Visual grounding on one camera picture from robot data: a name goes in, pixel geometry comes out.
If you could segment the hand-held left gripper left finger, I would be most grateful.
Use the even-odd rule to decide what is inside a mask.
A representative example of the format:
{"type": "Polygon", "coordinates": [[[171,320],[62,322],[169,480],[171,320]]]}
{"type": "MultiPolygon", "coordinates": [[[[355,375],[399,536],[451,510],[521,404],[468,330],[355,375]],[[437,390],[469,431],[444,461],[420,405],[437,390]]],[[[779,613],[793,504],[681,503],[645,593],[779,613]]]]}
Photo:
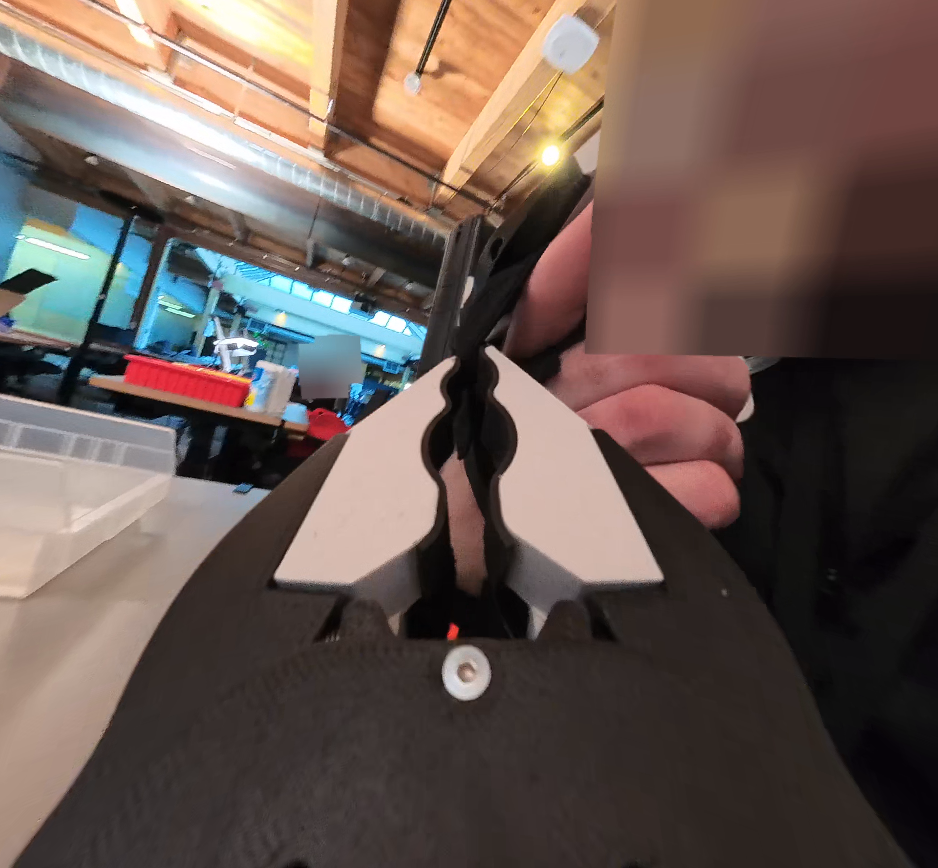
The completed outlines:
{"type": "Polygon", "coordinates": [[[407,635],[450,635],[456,571],[448,491],[449,358],[342,438],[273,572],[273,591],[373,602],[407,635]]]}

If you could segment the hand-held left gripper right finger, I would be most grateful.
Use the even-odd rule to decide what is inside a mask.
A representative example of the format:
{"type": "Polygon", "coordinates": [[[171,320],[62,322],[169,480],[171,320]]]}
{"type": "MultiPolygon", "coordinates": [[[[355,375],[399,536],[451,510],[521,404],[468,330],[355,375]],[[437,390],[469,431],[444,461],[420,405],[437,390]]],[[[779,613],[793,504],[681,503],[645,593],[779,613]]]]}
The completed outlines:
{"type": "Polygon", "coordinates": [[[562,602],[663,583],[582,418],[492,346],[479,357],[479,404],[490,579],[527,605],[533,625],[562,602]]]}

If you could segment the person's right hand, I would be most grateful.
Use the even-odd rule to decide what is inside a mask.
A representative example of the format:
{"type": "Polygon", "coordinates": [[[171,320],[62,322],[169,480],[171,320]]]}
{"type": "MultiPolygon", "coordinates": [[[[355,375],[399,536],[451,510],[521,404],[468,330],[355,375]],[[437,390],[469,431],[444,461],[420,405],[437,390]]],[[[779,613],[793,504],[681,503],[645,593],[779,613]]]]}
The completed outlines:
{"type": "MultiPolygon", "coordinates": [[[[504,352],[533,359],[569,340],[585,319],[593,205],[582,206],[547,248],[514,309],[504,352]]],[[[607,433],[708,529],[740,511],[744,445],[739,416],[751,400],[738,356],[559,355],[548,390],[607,433]]]]}

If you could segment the white wipes container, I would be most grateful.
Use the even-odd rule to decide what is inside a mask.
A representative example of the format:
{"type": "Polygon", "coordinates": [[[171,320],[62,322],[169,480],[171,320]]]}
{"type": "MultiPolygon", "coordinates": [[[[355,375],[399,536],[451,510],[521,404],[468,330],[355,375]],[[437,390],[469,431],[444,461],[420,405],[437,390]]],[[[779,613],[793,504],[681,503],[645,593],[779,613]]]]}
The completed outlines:
{"type": "Polygon", "coordinates": [[[298,382],[294,366],[282,366],[258,360],[253,368],[251,385],[243,408],[253,414],[283,419],[298,382]]]}

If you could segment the wooden work table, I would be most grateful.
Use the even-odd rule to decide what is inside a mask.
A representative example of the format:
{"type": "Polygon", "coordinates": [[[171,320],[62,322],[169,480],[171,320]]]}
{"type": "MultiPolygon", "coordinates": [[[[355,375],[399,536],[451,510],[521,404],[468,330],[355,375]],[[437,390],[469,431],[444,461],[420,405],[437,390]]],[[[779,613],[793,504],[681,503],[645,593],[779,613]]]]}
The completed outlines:
{"type": "Polygon", "coordinates": [[[191,439],[177,467],[179,477],[251,483],[254,470],[282,436],[300,440],[308,435],[303,408],[271,416],[131,384],[123,377],[94,375],[88,384],[110,393],[116,408],[177,416],[188,423],[191,439]]]}

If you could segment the red plastic bin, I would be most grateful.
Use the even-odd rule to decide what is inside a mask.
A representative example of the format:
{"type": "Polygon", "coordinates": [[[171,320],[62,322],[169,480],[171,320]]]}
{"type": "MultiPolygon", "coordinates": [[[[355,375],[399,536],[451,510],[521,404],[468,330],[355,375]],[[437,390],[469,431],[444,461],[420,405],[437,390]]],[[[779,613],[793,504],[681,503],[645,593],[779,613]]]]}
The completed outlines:
{"type": "Polygon", "coordinates": [[[148,390],[184,396],[214,405],[242,407],[250,382],[233,374],[187,363],[126,355],[124,381],[148,390]]]}

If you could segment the white ceiling device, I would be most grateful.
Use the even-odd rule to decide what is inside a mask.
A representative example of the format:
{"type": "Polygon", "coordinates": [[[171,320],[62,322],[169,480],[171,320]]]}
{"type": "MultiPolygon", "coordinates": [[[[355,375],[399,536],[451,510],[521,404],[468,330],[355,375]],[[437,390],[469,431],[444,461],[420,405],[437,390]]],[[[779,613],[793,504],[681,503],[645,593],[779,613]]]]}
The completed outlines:
{"type": "Polygon", "coordinates": [[[564,14],[544,35],[540,53],[554,70],[573,76],[592,59],[599,43],[599,34],[587,22],[575,15],[564,14]]]}

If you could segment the black ceiling light track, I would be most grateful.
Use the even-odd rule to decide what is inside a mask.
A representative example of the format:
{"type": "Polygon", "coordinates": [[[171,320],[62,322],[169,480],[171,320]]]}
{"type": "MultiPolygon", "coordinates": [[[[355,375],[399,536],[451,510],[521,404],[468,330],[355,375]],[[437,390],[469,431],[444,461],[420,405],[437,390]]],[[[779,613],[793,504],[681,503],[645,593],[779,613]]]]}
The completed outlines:
{"type": "Polygon", "coordinates": [[[438,9],[428,31],[427,38],[419,55],[415,68],[404,79],[405,92],[409,96],[416,96],[422,85],[433,50],[438,41],[443,25],[448,17],[453,0],[440,0],[438,9]]]}

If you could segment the person's dark clothing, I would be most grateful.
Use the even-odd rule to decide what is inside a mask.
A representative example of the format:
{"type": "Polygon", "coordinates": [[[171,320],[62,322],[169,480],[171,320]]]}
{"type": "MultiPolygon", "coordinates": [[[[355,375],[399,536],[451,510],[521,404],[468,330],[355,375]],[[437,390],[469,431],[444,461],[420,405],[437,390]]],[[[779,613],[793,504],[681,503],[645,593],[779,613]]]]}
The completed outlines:
{"type": "Polygon", "coordinates": [[[853,780],[913,865],[936,866],[936,361],[747,364],[741,512],[717,537],[853,780]]]}

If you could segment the clear plastic storage bin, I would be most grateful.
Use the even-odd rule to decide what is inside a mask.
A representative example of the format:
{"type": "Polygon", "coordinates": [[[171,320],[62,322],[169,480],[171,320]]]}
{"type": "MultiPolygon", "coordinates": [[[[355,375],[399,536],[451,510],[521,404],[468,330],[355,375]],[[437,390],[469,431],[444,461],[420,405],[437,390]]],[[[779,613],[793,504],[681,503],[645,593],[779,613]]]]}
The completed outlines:
{"type": "Polygon", "coordinates": [[[1,397],[1,596],[24,599],[163,500],[169,427],[1,397]]]}

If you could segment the black support pole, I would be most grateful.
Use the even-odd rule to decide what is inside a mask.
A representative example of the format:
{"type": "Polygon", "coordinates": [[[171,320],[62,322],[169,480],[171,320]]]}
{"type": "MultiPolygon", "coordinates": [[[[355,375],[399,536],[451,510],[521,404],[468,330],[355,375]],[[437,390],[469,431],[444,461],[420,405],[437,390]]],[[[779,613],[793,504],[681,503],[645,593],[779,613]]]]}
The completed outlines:
{"type": "Polygon", "coordinates": [[[71,352],[67,367],[65,368],[61,382],[59,383],[59,387],[55,395],[55,402],[58,405],[68,406],[78,387],[81,371],[84,368],[85,360],[87,359],[88,353],[94,342],[95,334],[100,322],[100,317],[103,313],[104,304],[110,293],[114,276],[116,275],[118,265],[120,264],[124,249],[126,248],[130,230],[133,228],[136,217],[140,213],[139,204],[132,201],[123,194],[105,192],[103,199],[107,203],[119,206],[123,212],[124,217],[114,250],[111,254],[108,268],[100,285],[99,293],[93,303],[92,312],[85,328],[85,334],[79,346],[77,346],[71,352]]]}

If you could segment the silver ventilation duct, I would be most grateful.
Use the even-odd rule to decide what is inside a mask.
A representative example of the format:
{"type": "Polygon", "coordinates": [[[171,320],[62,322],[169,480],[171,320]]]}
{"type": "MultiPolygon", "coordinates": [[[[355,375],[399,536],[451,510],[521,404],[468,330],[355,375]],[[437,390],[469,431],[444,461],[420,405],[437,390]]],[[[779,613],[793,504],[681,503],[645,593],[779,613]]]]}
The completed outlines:
{"type": "Polygon", "coordinates": [[[333,171],[296,163],[232,132],[203,110],[129,85],[2,24],[2,56],[19,65],[6,88],[18,123],[179,191],[346,252],[441,255],[446,228],[333,171]]]}

